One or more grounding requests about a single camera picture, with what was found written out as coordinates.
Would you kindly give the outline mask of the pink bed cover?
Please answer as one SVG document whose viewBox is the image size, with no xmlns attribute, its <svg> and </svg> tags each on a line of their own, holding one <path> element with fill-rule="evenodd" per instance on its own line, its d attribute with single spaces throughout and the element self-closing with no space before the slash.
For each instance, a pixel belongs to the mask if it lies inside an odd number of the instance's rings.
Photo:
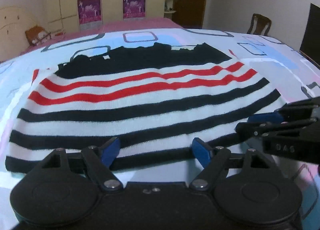
<svg viewBox="0 0 320 230">
<path fill-rule="evenodd" d="M 143 29 L 164 29 L 164 28 L 182 28 L 180 25 L 174 23 L 168 18 L 150 18 L 141 20 L 129 20 L 129 21 L 115 21 L 109 22 L 100 26 L 99 28 L 84 30 L 69 34 L 63 34 L 60 36 L 53 36 L 52 39 L 46 41 L 41 45 L 31 45 L 26 50 L 20 53 L 20 56 L 31 51 L 37 50 L 41 47 L 46 47 L 58 42 L 68 41 L 71 39 L 80 38 L 83 36 L 96 35 L 100 33 L 117 32 L 117 31 L 130 31 L 130 30 L 143 30 Z"/>
</svg>

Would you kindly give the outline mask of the purple poster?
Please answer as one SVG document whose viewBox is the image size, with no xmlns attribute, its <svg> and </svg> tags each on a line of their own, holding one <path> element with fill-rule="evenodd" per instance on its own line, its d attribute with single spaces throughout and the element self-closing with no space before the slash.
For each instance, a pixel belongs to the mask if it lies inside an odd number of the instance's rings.
<svg viewBox="0 0 320 230">
<path fill-rule="evenodd" d="M 146 0 L 123 0 L 123 19 L 144 18 L 146 16 Z"/>
<path fill-rule="evenodd" d="M 80 30 L 96 29 L 103 24 L 100 0 L 78 0 Z"/>
</svg>

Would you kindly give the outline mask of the patterned bed sheet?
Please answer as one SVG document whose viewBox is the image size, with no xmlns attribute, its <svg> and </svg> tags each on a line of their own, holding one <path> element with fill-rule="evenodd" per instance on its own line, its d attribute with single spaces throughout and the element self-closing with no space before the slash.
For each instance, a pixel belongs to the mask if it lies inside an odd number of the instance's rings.
<svg viewBox="0 0 320 230">
<path fill-rule="evenodd" d="M 40 78 L 45 78 L 57 70 L 58 64 L 69 62 L 80 54 L 102 55 L 108 49 L 124 46 L 136 48 L 152 46 L 155 42 L 173 45 L 173 49 L 192 48 L 206 43 L 233 55 L 241 62 L 255 69 L 267 78 L 282 94 L 286 102 L 298 101 L 307 97 L 319 96 L 319 69 L 311 60 L 298 53 L 285 43 L 272 38 L 234 32 L 200 29 L 151 29 L 125 30 L 119 32 L 95 31 L 90 35 L 61 36 L 52 42 L 30 49 L 12 60 L 1 64 L 1 229 L 12 229 L 17 219 L 11 209 L 9 194 L 22 178 L 22 174 L 7 172 L 4 160 L 8 140 L 14 120 L 25 103 L 27 96 Z M 40 70 L 33 83 L 34 70 Z M 317 165 L 303 165 L 292 160 L 283 161 L 283 171 L 294 175 L 299 168 L 297 183 L 302 183 L 305 195 L 303 212 L 310 211 L 304 220 L 306 229 L 319 229 L 319 176 Z M 120 171 L 124 183 L 127 181 L 190 181 L 191 175 L 199 172 L 196 161 L 181 161 L 138 170 Z"/>
</svg>

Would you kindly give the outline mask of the cream round headboard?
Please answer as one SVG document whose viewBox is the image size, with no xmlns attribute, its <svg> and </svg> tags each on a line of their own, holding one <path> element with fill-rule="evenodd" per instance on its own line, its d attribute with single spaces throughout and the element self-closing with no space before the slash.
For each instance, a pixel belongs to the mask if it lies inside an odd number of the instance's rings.
<svg viewBox="0 0 320 230">
<path fill-rule="evenodd" d="M 20 55 L 29 47 L 25 32 L 39 25 L 37 18 L 25 8 L 9 6 L 0 11 L 1 62 Z"/>
</svg>

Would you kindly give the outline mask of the lower right purple poster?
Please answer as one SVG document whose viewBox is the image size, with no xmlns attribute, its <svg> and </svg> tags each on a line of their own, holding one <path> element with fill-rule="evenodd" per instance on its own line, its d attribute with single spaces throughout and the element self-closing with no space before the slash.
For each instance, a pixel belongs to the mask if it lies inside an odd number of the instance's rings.
<svg viewBox="0 0 320 230">
<path fill-rule="evenodd" d="M 123 0 L 123 19 L 144 18 L 146 16 L 146 0 Z"/>
</svg>

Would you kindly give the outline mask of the striped knit sweater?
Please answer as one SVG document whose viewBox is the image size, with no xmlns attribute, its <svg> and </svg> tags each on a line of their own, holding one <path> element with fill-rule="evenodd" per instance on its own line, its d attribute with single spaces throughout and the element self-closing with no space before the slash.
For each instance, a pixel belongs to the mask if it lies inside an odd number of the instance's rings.
<svg viewBox="0 0 320 230">
<path fill-rule="evenodd" d="M 268 79 L 205 43 L 80 55 L 34 81 L 9 138 L 13 173 L 28 173 L 57 148 L 77 153 L 112 137 L 121 168 L 184 159 L 195 137 L 225 139 L 237 123 L 285 104 Z"/>
</svg>

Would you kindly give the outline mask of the wooden chair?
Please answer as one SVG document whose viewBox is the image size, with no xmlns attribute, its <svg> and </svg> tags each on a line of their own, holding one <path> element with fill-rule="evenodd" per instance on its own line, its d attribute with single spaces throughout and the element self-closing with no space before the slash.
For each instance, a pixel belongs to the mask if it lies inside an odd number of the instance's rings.
<svg viewBox="0 0 320 230">
<path fill-rule="evenodd" d="M 252 35 L 267 36 L 271 29 L 271 25 L 272 21 L 269 18 L 261 14 L 254 13 L 252 15 L 251 24 L 247 33 Z"/>
</svg>

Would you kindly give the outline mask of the orange plush pillow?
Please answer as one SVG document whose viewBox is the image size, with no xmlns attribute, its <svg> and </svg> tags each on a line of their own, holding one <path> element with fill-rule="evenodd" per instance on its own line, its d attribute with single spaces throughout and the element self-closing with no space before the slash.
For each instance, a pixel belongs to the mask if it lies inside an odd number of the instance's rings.
<svg viewBox="0 0 320 230">
<path fill-rule="evenodd" d="M 41 45 L 52 39 L 52 33 L 46 31 L 43 27 L 38 25 L 26 30 L 25 36 L 29 45 L 32 46 Z"/>
</svg>

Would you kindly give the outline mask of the black television screen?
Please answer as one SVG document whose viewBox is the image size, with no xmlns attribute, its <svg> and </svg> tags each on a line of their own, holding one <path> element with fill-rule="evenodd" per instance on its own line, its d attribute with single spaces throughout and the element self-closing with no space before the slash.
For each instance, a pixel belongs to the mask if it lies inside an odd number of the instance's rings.
<svg viewBox="0 0 320 230">
<path fill-rule="evenodd" d="M 319 65 L 320 47 L 320 8 L 310 4 L 308 22 L 300 46 L 300 51 L 310 57 Z"/>
</svg>

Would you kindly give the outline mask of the lower left purple poster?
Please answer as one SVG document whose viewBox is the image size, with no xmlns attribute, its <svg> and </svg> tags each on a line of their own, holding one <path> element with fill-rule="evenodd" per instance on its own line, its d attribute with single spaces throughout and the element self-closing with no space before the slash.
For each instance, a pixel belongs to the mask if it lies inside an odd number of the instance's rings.
<svg viewBox="0 0 320 230">
<path fill-rule="evenodd" d="M 100 0 L 78 0 L 80 30 L 96 29 L 103 24 Z"/>
</svg>

